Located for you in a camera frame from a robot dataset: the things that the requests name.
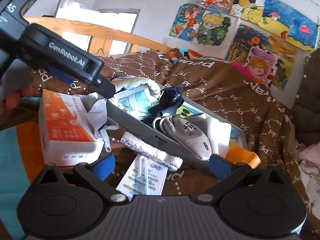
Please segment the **orange plastic cup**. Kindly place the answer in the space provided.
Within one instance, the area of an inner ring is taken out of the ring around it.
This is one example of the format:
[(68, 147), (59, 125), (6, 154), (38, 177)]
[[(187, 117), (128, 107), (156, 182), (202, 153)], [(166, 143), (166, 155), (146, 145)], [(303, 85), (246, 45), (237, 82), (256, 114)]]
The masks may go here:
[(251, 168), (257, 168), (261, 164), (261, 160), (256, 153), (238, 145), (233, 145), (229, 148), (225, 159), (233, 164), (246, 163)]

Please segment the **white grey cloth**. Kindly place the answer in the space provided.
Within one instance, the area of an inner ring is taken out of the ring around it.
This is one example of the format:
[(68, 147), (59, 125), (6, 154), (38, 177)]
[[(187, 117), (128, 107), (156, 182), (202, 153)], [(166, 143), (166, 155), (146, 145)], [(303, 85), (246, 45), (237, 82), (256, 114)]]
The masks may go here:
[(94, 140), (103, 141), (107, 153), (111, 152), (108, 130), (118, 130), (119, 125), (107, 113), (107, 100), (94, 92), (88, 95), (60, 94), (67, 109), (75, 118), (71, 124), (79, 124)]

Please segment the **striped folded cloth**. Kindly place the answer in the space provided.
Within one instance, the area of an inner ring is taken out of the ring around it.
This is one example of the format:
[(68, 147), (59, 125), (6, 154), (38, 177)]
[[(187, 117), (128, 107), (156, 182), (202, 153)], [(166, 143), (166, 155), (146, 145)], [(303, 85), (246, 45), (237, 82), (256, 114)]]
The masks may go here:
[(161, 89), (151, 79), (129, 75), (115, 78), (111, 83), (116, 93), (109, 101), (138, 120), (150, 116), (149, 109), (159, 104)]

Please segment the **white rolled towel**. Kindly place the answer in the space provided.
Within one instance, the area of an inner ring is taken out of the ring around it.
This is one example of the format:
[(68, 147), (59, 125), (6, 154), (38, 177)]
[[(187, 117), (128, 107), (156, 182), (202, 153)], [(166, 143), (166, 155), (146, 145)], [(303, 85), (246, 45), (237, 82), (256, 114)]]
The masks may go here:
[(177, 171), (183, 164), (183, 159), (169, 155), (167, 152), (159, 150), (132, 133), (126, 131), (121, 137), (120, 142), (137, 154), (147, 157), (159, 164), (166, 166), (171, 171)]

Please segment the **grey printed sock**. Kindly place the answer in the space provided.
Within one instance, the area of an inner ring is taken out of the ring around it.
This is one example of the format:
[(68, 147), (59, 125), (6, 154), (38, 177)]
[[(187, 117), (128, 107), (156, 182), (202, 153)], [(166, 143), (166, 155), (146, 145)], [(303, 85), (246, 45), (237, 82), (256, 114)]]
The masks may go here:
[(215, 129), (219, 121), (204, 113), (187, 118), (178, 115), (158, 117), (153, 120), (154, 129), (189, 150), (198, 159), (209, 160), (212, 154), (218, 154), (219, 146)]

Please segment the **orange white tissue box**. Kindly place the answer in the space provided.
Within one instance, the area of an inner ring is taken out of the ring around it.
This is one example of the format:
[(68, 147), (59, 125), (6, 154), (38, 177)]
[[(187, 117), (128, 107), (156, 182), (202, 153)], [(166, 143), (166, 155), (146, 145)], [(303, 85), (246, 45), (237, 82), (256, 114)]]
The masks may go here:
[(45, 164), (58, 167), (91, 164), (104, 141), (93, 134), (87, 111), (78, 96), (43, 90), (39, 107), (39, 130)]

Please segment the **grey colourful tray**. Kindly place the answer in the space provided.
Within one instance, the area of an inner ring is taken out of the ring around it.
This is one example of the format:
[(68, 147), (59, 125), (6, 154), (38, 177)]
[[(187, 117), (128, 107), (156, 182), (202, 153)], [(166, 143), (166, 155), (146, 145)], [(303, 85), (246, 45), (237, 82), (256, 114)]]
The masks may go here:
[(240, 128), (190, 99), (185, 99), (183, 104), (191, 111), (191, 116), (163, 116), (154, 119), (152, 125), (136, 119), (110, 100), (107, 112), (130, 137), (138, 137), (154, 149), (177, 156), (185, 165), (194, 168), (208, 169), (212, 155), (225, 158), (233, 146), (247, 149), (245, 134)]

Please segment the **navy blue sock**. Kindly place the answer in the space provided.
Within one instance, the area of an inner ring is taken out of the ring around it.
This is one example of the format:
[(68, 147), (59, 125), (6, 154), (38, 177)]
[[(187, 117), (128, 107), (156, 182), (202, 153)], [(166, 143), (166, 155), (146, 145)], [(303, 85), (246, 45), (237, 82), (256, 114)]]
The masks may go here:
[(177, 109), (184, 103), (183, 88), (181, 86), (164, 88), (161, 92), (158, 104), (148, 110), (154, 118), (163, 117), (166, 114), (175, 115)]

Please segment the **floral bed sheet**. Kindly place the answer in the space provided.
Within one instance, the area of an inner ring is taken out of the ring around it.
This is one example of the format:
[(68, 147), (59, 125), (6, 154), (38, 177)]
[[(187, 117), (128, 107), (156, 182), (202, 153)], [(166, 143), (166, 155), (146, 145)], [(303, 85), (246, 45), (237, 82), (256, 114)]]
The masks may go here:
[(302, 182), (309, 197), (309, 209), (319, 219), (319, 168), (303, 160), (299, 164), (299, 169)]

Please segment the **pink crumpled garment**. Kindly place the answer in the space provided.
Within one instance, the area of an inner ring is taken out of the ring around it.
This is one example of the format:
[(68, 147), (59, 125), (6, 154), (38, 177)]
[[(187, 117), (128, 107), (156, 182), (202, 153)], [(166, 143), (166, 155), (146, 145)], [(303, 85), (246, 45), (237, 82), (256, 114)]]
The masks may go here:
[(320, 166), (320, 143), (310, 145), (299, 154), (299, 159), (313, 166)]

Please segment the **brown quilted jacket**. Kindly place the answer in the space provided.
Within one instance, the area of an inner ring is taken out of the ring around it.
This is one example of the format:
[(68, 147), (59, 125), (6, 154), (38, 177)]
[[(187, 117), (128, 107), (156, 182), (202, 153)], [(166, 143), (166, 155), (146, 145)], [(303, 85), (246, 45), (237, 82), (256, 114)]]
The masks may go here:
[(310, 146), (319, 142), (319, 49), (304, 63), (304, 73), (292, 107), (292, 122), (299, 143)]

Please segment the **pink girl cartoon painting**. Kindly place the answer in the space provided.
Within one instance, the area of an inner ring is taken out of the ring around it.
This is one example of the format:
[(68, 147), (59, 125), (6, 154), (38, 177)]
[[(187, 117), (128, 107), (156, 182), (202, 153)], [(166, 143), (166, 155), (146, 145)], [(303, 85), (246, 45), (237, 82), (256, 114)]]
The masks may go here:
[(269, 86), (277, 72), (278, 59), (278, 55), (255, 46), (250, 49), (244, 67), (264, 85)]

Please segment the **starry night style painting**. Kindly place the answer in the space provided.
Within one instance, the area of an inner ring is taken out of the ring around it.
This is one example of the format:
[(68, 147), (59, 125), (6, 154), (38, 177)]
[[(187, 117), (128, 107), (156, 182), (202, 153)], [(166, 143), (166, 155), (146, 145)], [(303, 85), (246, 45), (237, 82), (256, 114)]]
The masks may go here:
[(283, 90), (297, 54), (294, 46), (280, 38), (240, 24), (226, 59), (242, 65), (263, 84)]

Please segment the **blue sea jellyfish painting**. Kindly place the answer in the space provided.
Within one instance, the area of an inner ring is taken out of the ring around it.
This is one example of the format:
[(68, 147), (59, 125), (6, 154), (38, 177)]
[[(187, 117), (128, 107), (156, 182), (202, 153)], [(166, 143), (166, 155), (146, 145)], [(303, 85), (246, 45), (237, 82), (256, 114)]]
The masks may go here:
[(280, 0), (265, 0), (258, 25), (300, 49), (315, 49), (317, 24)]

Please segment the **wooden bed rail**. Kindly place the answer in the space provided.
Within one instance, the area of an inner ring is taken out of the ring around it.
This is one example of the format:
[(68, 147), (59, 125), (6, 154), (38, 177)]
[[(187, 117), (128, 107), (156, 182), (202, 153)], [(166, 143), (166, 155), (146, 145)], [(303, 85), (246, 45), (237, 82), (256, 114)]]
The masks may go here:
[(90, 36), (88, 52), (91, 54), (109, 54), (113, 41), (127, 43), (130, 53), (137, 52), (139, 47), (160, 51), (172, 50), (169, 46), (150, 39), (101, 25), (52, 17), (25, 17), (24, 19), (29, 23), (37, 23), (46, 27), (58, 35), (70, 32)]

